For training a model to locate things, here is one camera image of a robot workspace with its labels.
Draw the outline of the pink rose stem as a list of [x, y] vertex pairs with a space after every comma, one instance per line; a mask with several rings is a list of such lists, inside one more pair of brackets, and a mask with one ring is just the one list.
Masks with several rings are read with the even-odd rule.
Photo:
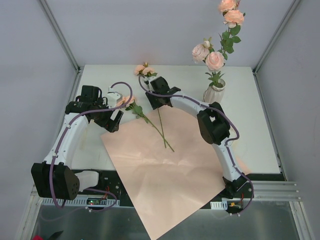
[[150, 124], [159, 133], [159, 135], [161, 136], [161, 138], [163, 140], [163, 144], [164, 144], [165, 149], [167, 147], [169, 147], [172, 152], [175, 152], [175, 150], [172, 148], [172, 146], [169, 144], [169, 142], [165, 138], [164, 128], [163, 128], [162, 119], [161, 119], [161, 115], [160, 115], [159, 110], [157, 110], [157, 113], [158, 113], [158, 118], [160, 121], [161, 130], [159, 130], [156, 127], [156, 125], [144, 114], [143, 108], [136, 103], [136, 98], [134, 96], [122, 97], [119, 100], [119, 102], [116, 103], [116, 106], [119, 107], [122, 105], [123, 105], [122, 109], [124, 109], [125, 111], [131, 111], [132, 114], [134, 114], [137, 119], [140, 119], [140, 118], [143, 119], [147, 124]]
[[192, 49], [192, 59], [195, 63], [204, 63], [208, 69], [205, 73], [210, 81], [210, 87], [223, 88], [222, 68], [228, 60], [228, 55], [234, 52], [234, 45], [241, 42], [238, 34], [245, 20], [245, 13], [239, 10], [239, 0], [222, 0], [218, 11], [223, 16], [226, 30], [219, 35], [219, 47], [214, 47], [212, 39], [204, 39]]
[[142, 78], [144, 85], [149, 91], [152, 89], [151, 81], [158, 75], [158, 73], [150, 67], [147, 62], [137, 65], [133, 73], [135, 76]]

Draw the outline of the pink wrapping paper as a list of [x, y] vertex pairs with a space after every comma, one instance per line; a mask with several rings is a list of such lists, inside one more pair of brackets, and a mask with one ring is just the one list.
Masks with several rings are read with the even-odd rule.
[[214, 148], [198, 121], [163, 106], [101, 136], [149, 237], [156, 240], [211, 201], [225, 187]]

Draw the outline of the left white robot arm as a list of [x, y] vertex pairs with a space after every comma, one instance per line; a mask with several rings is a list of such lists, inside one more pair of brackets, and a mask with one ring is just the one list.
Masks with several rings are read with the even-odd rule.
[[41, 163], [34, 163], [31, 175], [41, 198], [74, 200], [85, 189], [99, 195], [105, 191], [106, 183], [94, 170], [74, 173], [71, 169], [74, 154], [82, 134], [93, 121], [110, 133], [119, 129], [123, 112], [112, 118], [114, 108], [120, 105], [123, 96], [108, 90], [103, 96], [96, 86], [84, 85], [81, 94], [65, 108], [63, 126], [50, 150]]

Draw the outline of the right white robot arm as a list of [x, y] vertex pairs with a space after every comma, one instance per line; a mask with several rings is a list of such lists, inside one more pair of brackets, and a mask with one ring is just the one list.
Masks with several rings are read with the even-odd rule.
[[151, 107], [155, 110], [162, 106], [180, 109], [195, 117], [201, 137], [210, 144], [219, 160], [222, 168], [222, 179], [225, 189], [220, 195], [227, 199], [248, 196], [245, 185], [248, 177], [241, 170], [229, 142], [240, 137], [236, 130], [236, 137], [230, 137], [230, 130], [234, 127], [230, 119], [225, 115], [218, 102], [211, 104], [198, 101], [184, 94], [180, 88], [170, 88], [163, 77], [153, 80], [139, 80]]

